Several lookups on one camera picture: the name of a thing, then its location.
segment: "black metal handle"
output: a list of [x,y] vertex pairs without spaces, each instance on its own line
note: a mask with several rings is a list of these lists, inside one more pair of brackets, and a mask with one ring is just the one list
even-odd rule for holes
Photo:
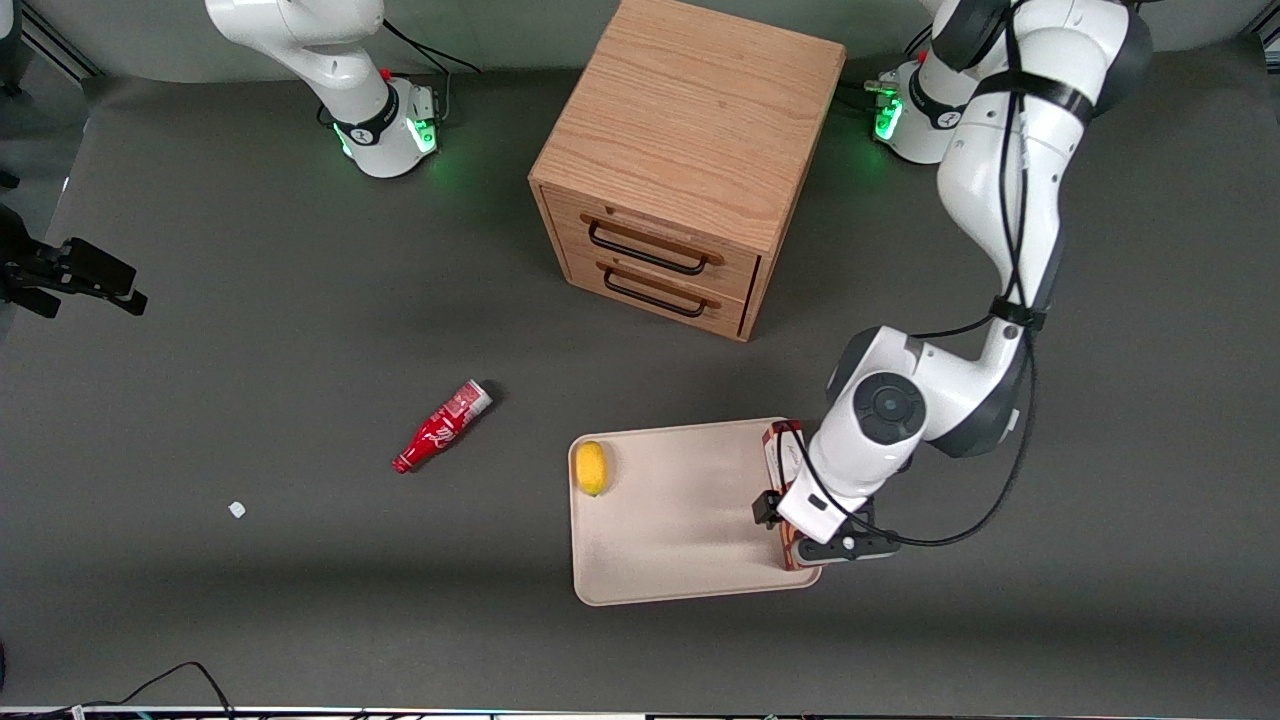
[[591,227],[589,227],[586,229],[586,236],[589,238],[591,238],[591,245],[595,245],[596,247],[603,247],[605,250],[612,250],[613,252],[620,252],[622,255],[626,255],[627,258],[635,258],[636,260],[643,260],[645,263],[649,263],[649,264],[653,264],[653,265],[658,265],[659,268],[662,268],[664,270],[671,270],[673,273],[680,273],[682,275],[696,275],[696,274],[699,274],[699,273],[701,273],[703,270],[707,269],[707,260],[709,260],[709,258],[707,258],[705,255],[703,255],[701,260],[699,260],[696,265],[694,265],[692,268],[690,268],[689,265],[681,265],[680,263],[672,263],[671,260],[666,260],[663,258],[658,258],[657,255],[649,255],[648,252],[641,252],[640,250],[632,250],[632,249],[626,247],[623,245],[618,245],[616,242],[609,242],[609,241],[604,240],[603,237],[595,234],[595,231],[598,231],[598,229],[600,229],[600,222],[599,220],[591,220]]
[[607,268],[604,270],[604,287],[612,290],[613,292],[617,292],[618,295],[626,295],[627,297],[639,300],[640,302],[648,302],[649,305],[653,305],[655,307],[662,307],[663,310],[666,310],[668,313],[675,313],[677,315],[684,315],[686,318],[698,318],[698,316],[700,316],[703,314],[704,310],[707,310],[707,301],[705,300],[703,300],[701,302],[698,304],[698,310],[687,310],[685,307],[681,307],[680,305],[672,305],[671,302],[667,302],[666,300],[658,300],[657,297],[649,297],[648,295],[645,295],[643,292],[637,292],[637,291],[631,290],[628,287],[622,287],[622,286],[620,286],[617,283],[612,283],[612,282],[609,282],[609,278],[612,278],[612,277],[613,277],[613,268]]

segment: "gray table surface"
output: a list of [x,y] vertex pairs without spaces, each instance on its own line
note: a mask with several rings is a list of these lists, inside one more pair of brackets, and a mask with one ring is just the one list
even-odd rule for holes
[[[573,596],[575,437],[815,420],[852,333],[960,324],[996,279],[933,170],[837,110],[753,342],[575,290],[525,181],[573,79],[461,78],[440,155],[394,181],[347,164],[302,83],[104,88],[52,236],[152,300],[74,299],[0,348],[6,703],[197,659],[242,705],[1275,714],[1280,132],[1256,42],[1160,56],[1091,131],[1039,430],[987,532],[809,591],[614,609]],[[471,377],[506,400],[396,475]],[[882,521],[968,524],[1011,450],[922,452]],[[212,701],[189,678],[148,698]]]

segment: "white tray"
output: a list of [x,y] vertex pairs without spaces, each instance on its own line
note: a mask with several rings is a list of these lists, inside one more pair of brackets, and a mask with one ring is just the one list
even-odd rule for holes
[[[778,532],[751,502],[769,489],[762,437],[774,420],[582,436],[568,448],[573,591],[593,606],[806,588],[820,568],[782,566]],[[573,482],[573,452],[604,448],[599,497]]]

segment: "lemon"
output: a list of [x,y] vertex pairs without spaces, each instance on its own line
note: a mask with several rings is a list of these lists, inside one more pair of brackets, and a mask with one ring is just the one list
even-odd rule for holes
[[609,466],[604,462],[604,448],[600,443],[588,441],[577,446],[573,454],[573,477],[582,492],[595,497],[604,492],[609,480]]

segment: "wooden cabinet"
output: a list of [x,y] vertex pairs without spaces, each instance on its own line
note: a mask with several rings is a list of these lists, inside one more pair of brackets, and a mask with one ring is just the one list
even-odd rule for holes
[[566,279],[745,341],[845,49],[622,0],[529,181]]

